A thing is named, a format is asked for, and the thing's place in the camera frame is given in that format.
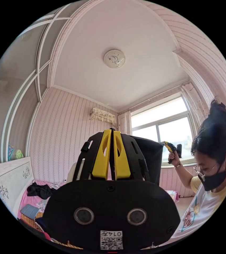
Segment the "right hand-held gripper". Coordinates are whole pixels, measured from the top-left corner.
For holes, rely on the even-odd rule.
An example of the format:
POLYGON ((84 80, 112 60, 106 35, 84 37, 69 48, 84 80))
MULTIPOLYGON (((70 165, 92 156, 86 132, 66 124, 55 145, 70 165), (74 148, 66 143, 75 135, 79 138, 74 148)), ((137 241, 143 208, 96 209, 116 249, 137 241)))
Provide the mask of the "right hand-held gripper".
POLYGON ((163 143, 164 143, 164 146, 168 149, 169 152, 177 151, 176 147, 173 144, 171 144, 169 142, 166 142, 166 141, 164 141, 163 143))

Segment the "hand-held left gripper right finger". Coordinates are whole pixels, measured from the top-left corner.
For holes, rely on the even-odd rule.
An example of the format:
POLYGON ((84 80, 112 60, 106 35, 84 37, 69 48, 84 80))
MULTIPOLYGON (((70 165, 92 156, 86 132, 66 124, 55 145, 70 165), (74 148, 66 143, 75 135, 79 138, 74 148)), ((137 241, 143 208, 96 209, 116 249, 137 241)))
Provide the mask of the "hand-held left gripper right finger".
POLYGON ((114 144, 115 179, 116 180, 128 179, 130 178, 131 172, 121 137, 121 132, 113 131, 113 144, 114 144))

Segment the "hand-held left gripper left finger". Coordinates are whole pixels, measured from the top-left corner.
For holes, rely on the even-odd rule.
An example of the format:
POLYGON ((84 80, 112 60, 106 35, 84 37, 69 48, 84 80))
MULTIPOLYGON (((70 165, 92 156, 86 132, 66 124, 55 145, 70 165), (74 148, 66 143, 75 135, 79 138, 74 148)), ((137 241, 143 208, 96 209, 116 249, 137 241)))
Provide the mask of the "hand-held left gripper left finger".
POLYGON ((111 130, 105 130, 99 144, 92 176, 103 180, 108 179, 108 168, 110 158, 111 130))

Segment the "person's right hand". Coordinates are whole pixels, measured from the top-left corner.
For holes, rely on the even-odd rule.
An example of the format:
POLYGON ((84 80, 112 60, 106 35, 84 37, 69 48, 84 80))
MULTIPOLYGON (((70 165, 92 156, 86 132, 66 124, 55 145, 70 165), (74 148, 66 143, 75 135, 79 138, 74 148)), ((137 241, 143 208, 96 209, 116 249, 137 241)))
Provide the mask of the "person's right hand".
POLYGON ((175 168, 178 168, 181 165, 177 151, 169 153, 168 163, 173 165, 175 168))

